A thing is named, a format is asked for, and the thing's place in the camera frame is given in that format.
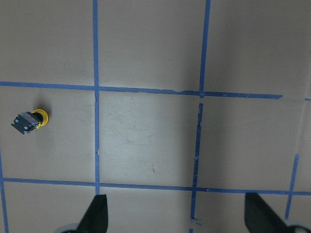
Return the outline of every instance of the black object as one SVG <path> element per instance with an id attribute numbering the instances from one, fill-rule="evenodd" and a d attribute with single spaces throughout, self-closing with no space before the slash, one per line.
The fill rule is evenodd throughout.
<path id="1" fill-rule="evenodd" d="M 63 233 L 105 233 L 108 229 L 106 195 L 96 195 L 76 230 Z"/>
<path id="2" fill-rule="evenodd" d="M 22 134 L 26 134 L 36 129 L 42 122 L 43 116 L 40 113 L 25 112 L 19 114 L 11 125 Z"/>
<path id="3" fill-rule="evenodd" d="M 250 233 L 311 233 L 303 226 L 288 227 L 257 193 L 245 194 L 244 221 Z"/>

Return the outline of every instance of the vertical blue tape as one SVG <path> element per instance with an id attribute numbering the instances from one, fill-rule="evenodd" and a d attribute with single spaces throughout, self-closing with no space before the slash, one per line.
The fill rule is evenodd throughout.
<path id="1" fill-rule="evenodd" d="M 98 71 L 98 4 L 93 0 L 93 53 L 94 53 L 94 92 L 95 92 L 95 193 L 100 189 L 99 165 L 99 71 Z"/>
<path id="2" fill-rule="evenodd" d="M 195 141 L 195 154 L 194 154 L 194 169 L 192 181 L 192 196 L 191 196 L 191 219 L 194 220 L 195 215 L 195 201 L 196 201 L 196 188 L 198 182 L 198 169 L 199 169 L 199 156 L 200 156 L 200 142 L 201 142 L 201 122 L 203 116 L 203 104 L 199 104 L 198 124 L 196 128 L 196 141 Z"/>
<path id="3" fill-rule="evenodd" d="M 1 200 L 2 200 L 2 213 L 3 213 L 3 221 L 4 221 L 4 230 L 5 233 L 9 233 L 9 225 L 8 225 L 8 215 L 6 212 L 6 201 L 5 201 L 5 192 L 4 192 L 4 181 L 3 181 L 3 172 L 2 172 L 2 160 L 1 160 L 1 152 L 0 152 L 0 190 L 1 190 Z"/>
<path id="4" fill-rule="evenodd" d="M 205 18 L 204 18 L 202 54 L 201 54 L 201 70 L 200 70 L 200 86 L 199 86 L 200 97 L 204 97 L 204 79 L 205 79 L 205 64 L 206 64 L 206 53 L 207 53 L 210 2 L 211 0 L 206 0 L 206 5 L 205 5 Z"/>
<path id="5" fill-rule="evenodd" d="M 292 170 L 290 191 L 289 191 L 287 205 L 286 205 L 286 211 L 285 211 L 285 219 L 288 219 L 288 217 L 290 215 L 292 197 L 293 197 L 295 180 L 296 180 L 296 173 L 297 173 L 297 167 L 298 167 L 298 160 L 299 160 L 299 155 L 297 154 L 297 155 L 295 155 L 295 158 L 294 158 L 294 165 L 293 165 L 293 170 Z"/>

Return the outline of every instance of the blue grid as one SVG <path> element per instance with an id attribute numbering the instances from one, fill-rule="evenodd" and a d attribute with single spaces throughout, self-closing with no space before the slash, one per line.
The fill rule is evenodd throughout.
<path id="1" fill-rule="evenodd" d="M 98 155 L 99 150 L 99 94 L 100 91 L 111 92 L 132 92 L 132 93 L 150 93 L 150 94 L 167 94 L 167 95 L 185 95 L 185 96 L 199 96 L 204 97 L 225 97 L 225 98 L 251 98 L 251 99 L 274 99 L 278 100 L 283 97 L 279 94 L 255 94 L 255 93 L 232 93 L 232 92 L 209 92 L 204 91 L 205 81 L 205 64 L 207 54 L 207 38 L 208 38 L 208 24 L 211 0 L 206 0 L 205 8 L 205 21 L 203 30 L 202 42 L 202 56 L 201 56 L 201 70 L 200 70 L 200 83 L 199 91 L 185 90 L 174 91 L 168 89 L 150 89 L 150 88 L 129 88 L 129 87 L 109 87 L 99 86 L 99 67 L 98 67 L 98 3 L 93 0 L 93 55 L 94 55 L 94 86 L 89 85 L 71 85 L 71 84 L 49 84 L 49 83 L 23 83 L 23 82 L 0 82 L 0 86 L 14 86 L 14 87 L 32 87 L 32 88 L 52 88 L 52 89 L 70 89 L 70 90 L 90 90 L 95 94 L 95 182 L 71 182 L 71 181 L 51 181 L 51 180 L 33 180 L 33 179 L 18 179 L 6 178 L 2 173 L 2 163 L 0 154 L 0 192 L 2 200 L 2 212 L 4 219 L 5 233 L 9 233 L 8 217 L 6 210 L 6 200 L 4 191 L 4 182 L 14 183 L 36 183 L 36 184 L 58 184 L 58 185 L 75 185 L 75 186 L 93 186 L 95 187 L 96 194 L 100 193 L 100 187 L 115 187 L 115 188 L 134 188 L 134 189 L 151 189 L 151 190 L 176 190 L 176 191 L 190 191 L 191 196 L 191 210 L 190 218 L 195 220 L 195 202 L 196 192 L 210 192 L 210 193 L 234 193 L 245 194 L 247 192 L 256 192 L 259 194 L 272 194 L 272 195 L 287 195 L 288 202 L 286 206 L 285 218 L 288 219 L 290 214 L 291 202 L 293 196 L 311 196 L 311 192 L 295 192 L 294 183 L 297 172 L 299 155 L 294 157 L 294 165 L 292 170 L 292 178 L 289 190 L 247 190 L 247 189 L 219 189 L 219 188 L 206 188 L 197 187 L 198 167 L 199 167 L 199 154 L 200 154 L 200 141 L 201 141 L 201 121 L 203 114 L 203 104 L 200 103 L 198 113 L 198 124 L 196 134 L 196 147 L 194 153 L 194 170 L 193 170 L 193 184 L 192 187 L 187 186 L 161 186 L 161 185 L 137 185 L 137 184 L 121 184 L 121 183 L 101 183 L 100 182 L 100 160 Z"/>

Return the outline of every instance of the gray floor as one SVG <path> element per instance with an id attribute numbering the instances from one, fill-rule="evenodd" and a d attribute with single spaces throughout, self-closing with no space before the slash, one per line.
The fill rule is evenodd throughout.
<path id="1" fill-rule="evenodd" d="M 311 2 L 212 0 L 206 16 L 205 8 L 205 0 L 99 0 L 97 108 L 93 1 L 0 2 L 0 233 L 74 227 L 97 179 L 109 233 L 246 233 L 246 190 L 264 193 L 285 218 L 296 154 L 289 220 L 311 225 Z M 202 225 L 190 218 L 200 103 Z M 29 135 L 10 126 L 36 108 L 49 112 L 46 126 Z"/>

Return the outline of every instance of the yellow ring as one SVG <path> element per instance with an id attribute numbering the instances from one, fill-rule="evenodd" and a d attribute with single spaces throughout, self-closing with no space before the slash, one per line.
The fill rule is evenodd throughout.
<path id="1" fill-rule="evenodd" d="M 41 114 L 41 115 L 43 116 L 43 122 L 38 124 L 37 129 L 38 129 L 40 126 L 44 126 L 44 125 L 46 125 L 46 124 L 48 123 L 48 121 L 49 121 L 49 115 L 47 114 L 46 111 L 44 111 L 44 110 L 42 110 L 42 109 L 36 109 L 36 110 L 33 111 L 33 113 L 39 113 L 39 114 Z"/>

